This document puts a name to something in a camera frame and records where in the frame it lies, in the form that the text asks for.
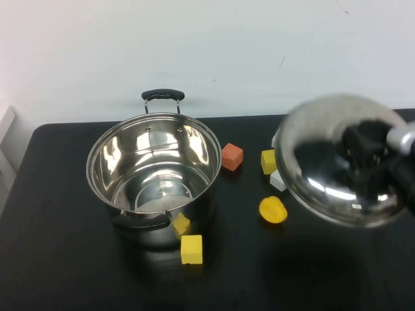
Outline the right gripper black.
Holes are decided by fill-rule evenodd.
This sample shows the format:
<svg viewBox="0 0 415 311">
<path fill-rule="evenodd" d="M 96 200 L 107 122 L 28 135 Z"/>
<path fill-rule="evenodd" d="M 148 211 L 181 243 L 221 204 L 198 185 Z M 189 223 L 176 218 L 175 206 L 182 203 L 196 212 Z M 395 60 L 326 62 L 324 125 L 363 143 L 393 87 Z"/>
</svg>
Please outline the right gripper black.
<svg viewBox="0 0 415 311">
<path fill-rule="evenodd" d="M 371 159 L 367 173 L 370 177 L 385 174 L 389 165 L 389 149 L 386 137 L 391 125 L 380 120 L 364 120 L 348 126 L 342 133 L 342 155 L 349 162 L 348 175 L 357 178 L 364 175 L 365 159 Z"/>
</svg>

